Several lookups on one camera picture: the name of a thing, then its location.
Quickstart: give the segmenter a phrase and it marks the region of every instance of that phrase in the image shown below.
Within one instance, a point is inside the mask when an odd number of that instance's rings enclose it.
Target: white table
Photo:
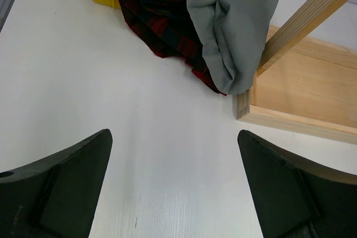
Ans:
[[[0,33],[0,172],[112,131],[90,237],[262,237],[241,129],[357,174],[357,146],[238,122],[234,103],[91,0],[15,0]]]

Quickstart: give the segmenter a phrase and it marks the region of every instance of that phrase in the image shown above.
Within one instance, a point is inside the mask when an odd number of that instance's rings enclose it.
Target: wooden frame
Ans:
[[[270,27],[239,120],[357,144],[357,53],[306,37],[347,1],[307,0]]]

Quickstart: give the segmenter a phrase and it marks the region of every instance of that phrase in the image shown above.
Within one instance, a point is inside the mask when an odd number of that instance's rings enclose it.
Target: red plaid cloth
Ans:
[[[130,29],[159,57],[180,57],[216,93],[186,0],[119,0]]]

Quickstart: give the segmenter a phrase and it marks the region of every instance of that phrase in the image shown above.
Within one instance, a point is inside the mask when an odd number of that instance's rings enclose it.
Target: dark red fabric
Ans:
[[[159,57],[180,57],[216,93],[186,0],[119,0],[130,29]]]

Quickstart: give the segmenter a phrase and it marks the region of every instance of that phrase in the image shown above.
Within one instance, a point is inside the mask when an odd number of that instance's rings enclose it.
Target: gray cloth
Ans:
[[[253,84],[278,0],[187,0],[216,87],[241,94]]]

